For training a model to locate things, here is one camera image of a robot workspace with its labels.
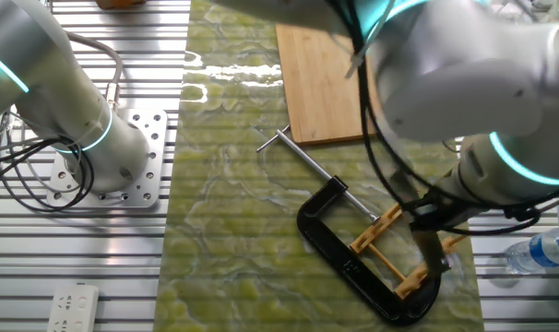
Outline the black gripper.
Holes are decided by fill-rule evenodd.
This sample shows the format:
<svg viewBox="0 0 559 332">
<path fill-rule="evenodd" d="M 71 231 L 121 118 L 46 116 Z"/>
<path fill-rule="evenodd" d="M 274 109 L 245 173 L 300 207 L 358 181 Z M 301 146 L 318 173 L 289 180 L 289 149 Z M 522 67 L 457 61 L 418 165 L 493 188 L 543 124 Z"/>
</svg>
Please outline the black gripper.
<svg viewBox="0 0 559 332">
<path fill-rule="evenodd" d="M 414 231 L 445 231 L 458 226 L 467 217 L 469 205 L 442 196 L 423 196 L 406 203 L 412 215 Z"/>
</svg>

